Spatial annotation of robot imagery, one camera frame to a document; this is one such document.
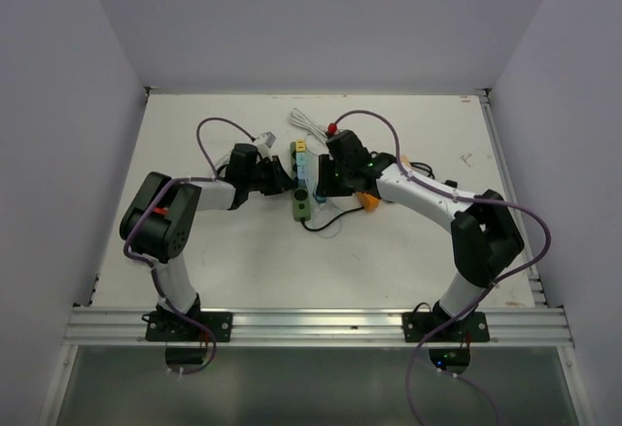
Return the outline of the green power strip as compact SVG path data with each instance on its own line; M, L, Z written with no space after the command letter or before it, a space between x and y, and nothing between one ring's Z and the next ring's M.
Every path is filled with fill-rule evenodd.
M294 159L294 142L291 143L290 146L290 160L291 160L291 168L293 174L293 180L295 180L295 189L293 190L292 200L293 200L293 217L296 222L306 222L309 221L312 217L311 204L310 204L310 193L309 190L302 186L300 187L296 178L296 163Z

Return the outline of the orange power strip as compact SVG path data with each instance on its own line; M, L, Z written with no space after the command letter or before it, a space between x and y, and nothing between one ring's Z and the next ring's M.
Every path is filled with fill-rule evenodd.
M370 195L367 193L356 193L356 197L361 207L366 212L373 212L380 205L380 199L375 197L374 195Z

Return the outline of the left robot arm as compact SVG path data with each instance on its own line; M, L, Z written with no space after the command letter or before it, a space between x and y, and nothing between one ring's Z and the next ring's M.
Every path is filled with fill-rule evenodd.
M251 193L280 195L295 186L278 157L245 143L233 147L213 178L146 176L121 219L123 253L149 268L157 307L171 313L167 328L176 338L192 340L202 328L201 316L193 311L200 297L183 256L195 215L236 210Z

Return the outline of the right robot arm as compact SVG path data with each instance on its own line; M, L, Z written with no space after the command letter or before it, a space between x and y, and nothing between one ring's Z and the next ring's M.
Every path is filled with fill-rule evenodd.
M493 190L482 195L463 192L407 170L391 154L372 154L351 130L331 135L327 147L328 153L319 157L319 195L371 195L448 231L457 273L432 307L426 328L441 339L457 339L467 330L467 306L482 297L524 249L502 196Z

